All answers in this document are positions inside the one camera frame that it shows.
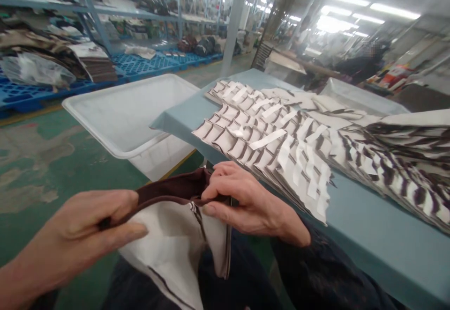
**fingernail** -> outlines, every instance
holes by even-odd
[[[216,208],[214,206],[205,205],[205,206],[203,206],[203,212],[206,215],[214,216],[214,215],[216,215]]]
[[[141,238],[149,233],[147,227],[142,223],[133,223],[133,237]]]

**blue table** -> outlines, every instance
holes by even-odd
[[[294,89],[272,76],[251,69],[227,79],[254,89]],[[151,127],[193,145],[212,163],[226,158],[191,132],[219,106],[203,94],[162,113]],[[412,310],[450,308],[450,237],[382,198],[376,192],[334,170],[327,210],[328,227],[316,222],[383,289]]]

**fabric piece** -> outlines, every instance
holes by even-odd
[[[206,248],[218,277],[227,278],[230,271],[231,227],[201,211],[208,203],[200,196],[209,178],[206,169],[198,169],[146,185],[137,190],[137,208],[117,223],[139,222],[150,230],[119,253],[183,310],[203,309],[197,272]],[[218,200],[231,203],[227,197]]]

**green floor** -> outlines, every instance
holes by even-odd
[[[250,68],[253,54],[235,57],[230,74]],[[179,76],[202,88],[215,80],[221,62],[191,68]],[[174,173],[201,164],[194,153]],[[126,160],[112,157],[65,110],[0,129],[0,265],[13,258],[72,195],[87,190],[137,189],[148,179]],[[269,273],[273,263],[267,239],[249,239]],[[110,254],[60,291],[57,309],[99,309],[118,257]]]

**plastic bin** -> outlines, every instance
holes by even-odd
[[[399,103],[336,78],[329,78],[326,87],[320,94],[332,97],[351,109],[364,110],[380,117],[409,113],[409,110]]]
[[[164,74],[67,98],[62,105],[114,157],[128,159],[157,181],[194,148],[148,126],[198,90],[174,74]]]

